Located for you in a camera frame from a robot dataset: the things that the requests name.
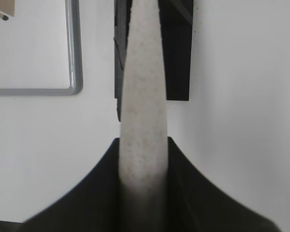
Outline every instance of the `white wall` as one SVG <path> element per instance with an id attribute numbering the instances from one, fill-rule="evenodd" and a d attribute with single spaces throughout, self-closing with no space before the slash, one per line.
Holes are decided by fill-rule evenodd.
<path id="1" fill-rule="evenodd" d="M 54 202 L 119 136 L 113 8 L 80 1 L 79 95 L 0 97 L 0 220 Z M 168 103 L 169 135 L 211 181 L 290 232 L 290 0 L 199 0 L 194 15 L 190 101 Z"/>
<path id="2" fill-rule="evenodd" d="M 198 0 L 190 99 L 169 134 L 235 199 L 290 231 L 290 0 Z"/>

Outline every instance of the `gray metal frame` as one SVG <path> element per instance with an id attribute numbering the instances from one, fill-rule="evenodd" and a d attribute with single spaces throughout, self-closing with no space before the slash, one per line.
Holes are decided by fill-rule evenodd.
<path id="1" fill-rule="evenodd" d="M 79 0 L 66 0 L 70 86 L 67 89 L 0 88 L 0 96 L 68 96 L 83 88 Z"/>

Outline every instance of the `speckled foam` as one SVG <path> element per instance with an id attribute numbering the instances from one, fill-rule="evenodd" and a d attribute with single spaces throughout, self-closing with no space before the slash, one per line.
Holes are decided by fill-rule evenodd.
<path id="1" fill-rule="evenodd" d="M 121 121 L 123 230 L 161 231 L 168 159 L 158 0 L 132 3 Z"/>

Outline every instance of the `white object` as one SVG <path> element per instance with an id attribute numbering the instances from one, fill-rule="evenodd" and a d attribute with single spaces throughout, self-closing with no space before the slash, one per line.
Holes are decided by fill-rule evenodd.
<path id="1" fill-rule="evenodd" d="M 16 0 L 0 19 L 0 89 L 69 87 L 65 0 Z"/>
<path id="2" fill-rule="evenodd" d="M 158 0 L 133 0 L 121 108 L 122 231 L 163 231 L 167 121 Z"/>

